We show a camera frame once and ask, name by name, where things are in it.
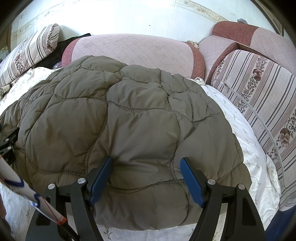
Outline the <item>upper pink red cushion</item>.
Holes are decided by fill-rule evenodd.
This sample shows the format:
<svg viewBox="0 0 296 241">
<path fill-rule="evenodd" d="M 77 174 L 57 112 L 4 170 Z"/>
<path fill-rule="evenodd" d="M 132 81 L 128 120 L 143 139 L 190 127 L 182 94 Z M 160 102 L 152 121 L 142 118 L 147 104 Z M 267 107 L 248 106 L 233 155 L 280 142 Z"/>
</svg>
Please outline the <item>upper pink red cushion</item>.
<svg viewBox="0 0 296 241">
<path fill-rule="evenodd" d="M 295 46 L 277 33 L 253 25 L 222 21 L 214 25 L 211 35 L 249 47 L 295 75 Z"/>
</svg>

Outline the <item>small striped floral pillow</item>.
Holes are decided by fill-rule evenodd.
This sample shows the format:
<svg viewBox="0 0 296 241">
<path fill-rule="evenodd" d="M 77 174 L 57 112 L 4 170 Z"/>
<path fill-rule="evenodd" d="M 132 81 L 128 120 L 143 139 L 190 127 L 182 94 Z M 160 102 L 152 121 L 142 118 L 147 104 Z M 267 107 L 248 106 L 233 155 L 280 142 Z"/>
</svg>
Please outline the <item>small striped floral pillow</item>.
<svg viewBox="0 0 296 241">
<path fill-rule="evenodd" d="M 1 87 L 49 56 L 57 47 L 60 26 L 51 24 L 18 44 L 1 62 Z"/>
</svg>

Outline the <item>pink red-edged square cushion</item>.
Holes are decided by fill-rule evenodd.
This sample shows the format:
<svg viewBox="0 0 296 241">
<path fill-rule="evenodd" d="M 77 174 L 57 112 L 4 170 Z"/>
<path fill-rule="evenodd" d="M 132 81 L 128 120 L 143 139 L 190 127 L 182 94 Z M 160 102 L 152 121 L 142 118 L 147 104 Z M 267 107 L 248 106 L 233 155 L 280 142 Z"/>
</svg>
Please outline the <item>pink red-edged square cushion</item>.
<svg viewBox="0 0 296 241">
<path fill-rule="evenodd" d="M 210 84 L 212 76 L 221 61 L 238 48 L 235 41 L 217 36 L 208 36 L 199 43 L 199 51 L 205 61 L 204 80 L 207 84 Z"/>
</svg>

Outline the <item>black garment behind pillows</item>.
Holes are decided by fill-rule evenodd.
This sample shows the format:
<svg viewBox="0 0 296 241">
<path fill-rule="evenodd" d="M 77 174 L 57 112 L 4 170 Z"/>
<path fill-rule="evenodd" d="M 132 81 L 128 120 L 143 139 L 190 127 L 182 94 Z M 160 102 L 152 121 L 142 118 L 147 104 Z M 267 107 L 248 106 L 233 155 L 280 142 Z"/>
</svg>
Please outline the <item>black garment behind pillows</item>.
<svg viewBox="0 0 296 241">
<path fill-rule="evenodd" d="M 91 36 L 90 33 L 81 35 L 81 36 L 76 36 L 76 37 L 72 37 L 69 38 L 67 40 L 58 42 L 56 49 L 46 58 L 44 58 L 43 60 L 41 60 L 39 63 L 37 63 L 35 65 L 36 67 L 44 67 L 44 68 L 48 68 L 48 69 L 53 69 L 53 67 L 59 63 L 60 61 L 62 61 L 62 55 L 66 49 L 66 47 L 74 40 L 76 39 L 80 39 L 82 37 L 89 37 Z"/>
</svg>

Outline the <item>white leaf-print bed sheet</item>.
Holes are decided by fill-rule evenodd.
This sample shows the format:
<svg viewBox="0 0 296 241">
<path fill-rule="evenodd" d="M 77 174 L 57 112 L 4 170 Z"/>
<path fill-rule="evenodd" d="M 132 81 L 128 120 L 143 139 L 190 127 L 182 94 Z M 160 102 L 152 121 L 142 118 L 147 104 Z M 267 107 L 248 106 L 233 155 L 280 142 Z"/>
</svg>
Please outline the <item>white leaf-print bed sheet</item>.
<svg viewBox="0 0 296 241">
<path fill-rule="evenodd" d="M 1 89 L 1 111 L 17 101 L 30 88 L 46 79 L 52 70 L 38 67 L 30 69 L 10 85 Z M 244 158 L 244 164 L 250 172 L 252 185 L 249 193 L 256 205 L 264 228 L 267 228 L 278 211 L 280 202 L 280 184 L 276 167 L 259 144 L 253 130 L 243 115 L 218 90 L 195 79 L 206 94 L 219 104 L 232 132 L 236 135 Z M 25 240 L 29 223 L 35 209 L 29 201 L 1 185 L 1 217 L 4 217 L 11 228 L 15 240 Z M 162 230 L 128 231 L 99 226 L 104 240 L 188 240 L 195 225 L 176 226 Z"/>
</svg>

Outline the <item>large striped floral cushion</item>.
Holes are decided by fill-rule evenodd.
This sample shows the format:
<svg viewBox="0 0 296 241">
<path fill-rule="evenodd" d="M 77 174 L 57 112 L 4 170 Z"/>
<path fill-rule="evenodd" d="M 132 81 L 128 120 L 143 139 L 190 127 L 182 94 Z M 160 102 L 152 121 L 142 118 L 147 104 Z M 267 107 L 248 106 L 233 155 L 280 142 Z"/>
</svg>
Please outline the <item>large striped floral cushion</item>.
<svg viewBox="0 0 296 241">
<path fill-rule="evenodd" d="M 243 114 L 275 164 L 280 210 L 295 206 L 295 76 L 258 54 L 235 50 L 216 67 L 210 84 Z"/>
</svg>

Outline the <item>olive quilted hooded jacket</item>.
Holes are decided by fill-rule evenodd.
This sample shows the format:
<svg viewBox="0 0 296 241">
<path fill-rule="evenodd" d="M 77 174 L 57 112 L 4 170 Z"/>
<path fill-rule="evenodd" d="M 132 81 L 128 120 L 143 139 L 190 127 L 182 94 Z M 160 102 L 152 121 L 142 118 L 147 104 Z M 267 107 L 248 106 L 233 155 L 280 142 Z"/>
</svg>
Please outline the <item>olive quilted hooded jacket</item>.
<svg viewBox="0 0 296 241">
<path fill-rule="evenodd" d="M 95 204 L 98 225 L 160 230 L 196 223 L 180 161 L 207 178 L 251 186 L 239 142 L 195 82 L 160 69 L 85 56 L 55 71 L 1 114 L 1 139 L 19 128 L 13 169 L 42 193 L 72 184 L 110 156 Z"/>
</svg>

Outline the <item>pink bolster with red ends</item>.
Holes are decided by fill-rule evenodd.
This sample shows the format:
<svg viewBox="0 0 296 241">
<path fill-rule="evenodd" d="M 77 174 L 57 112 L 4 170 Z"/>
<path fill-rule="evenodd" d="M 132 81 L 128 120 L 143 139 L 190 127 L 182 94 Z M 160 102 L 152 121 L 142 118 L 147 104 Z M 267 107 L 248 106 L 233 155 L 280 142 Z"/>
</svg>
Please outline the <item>pink bolster with red ends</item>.
<svg viewBox="0 0 296 241">
<path fill-rule="evenodd" d="M 205 76 L 205 61 L 197 47 L 163 37 L 136 34 L 82 37 L 66 47 L 61 64 L 65 67 L 87 55 L 107 56 L 127 65 L 159 68 L 189 79 Z"/>
</svg>

